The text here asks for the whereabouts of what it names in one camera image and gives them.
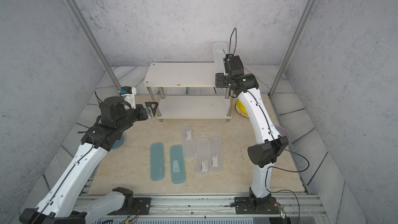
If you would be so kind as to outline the translucent pencil case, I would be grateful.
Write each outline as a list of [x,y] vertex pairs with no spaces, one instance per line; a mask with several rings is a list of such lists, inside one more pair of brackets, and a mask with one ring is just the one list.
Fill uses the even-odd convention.
[[214,173],[223,171],[222,139],[219,136],[211,136],[209,139],[210,170]]
[[196,156],[194,130],[192,126],[181,128],[181,144],[184,159],[192,159]]
[[198,174],[207,174],[210,170],[210,151],[208,138],[198,138],[197,140],[195,170]]
[[218,42],[212,46],[214,62],[216,65],[216,73],[225,73],[224,58],[228,53],[228,47],[226,43]]

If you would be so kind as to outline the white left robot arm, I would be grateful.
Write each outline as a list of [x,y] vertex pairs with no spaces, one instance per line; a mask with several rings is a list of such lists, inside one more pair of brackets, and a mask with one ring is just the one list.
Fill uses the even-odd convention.
[[22,212],[19,221],[23,224],[92,224],[123,208],[131,191],[120,187],[88,206],[75,203],[89,177],[123,132],[137,121],[153,118],[157,108],[156,101],[136,104],[132,94],[112,96],[100,102],[101,114],[85,131],[64,173],[36,207]]

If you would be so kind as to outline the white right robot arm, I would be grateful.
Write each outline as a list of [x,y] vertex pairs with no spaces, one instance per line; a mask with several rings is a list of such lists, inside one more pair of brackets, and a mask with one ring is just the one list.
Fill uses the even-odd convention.
[[275,199],[270,190],[271,173],[277,158],[282,154],[289,140],[281,136],[265,109],[259,84],[253,74],[246,74],[239,56],[231,54],[215,58],[215,86],[226,88],[227,95],[242,102],[255,132],[256,145],[248,147],[248,155],[254,164],[254,179],[249,189],[249,205],[258,212],[271,205]]

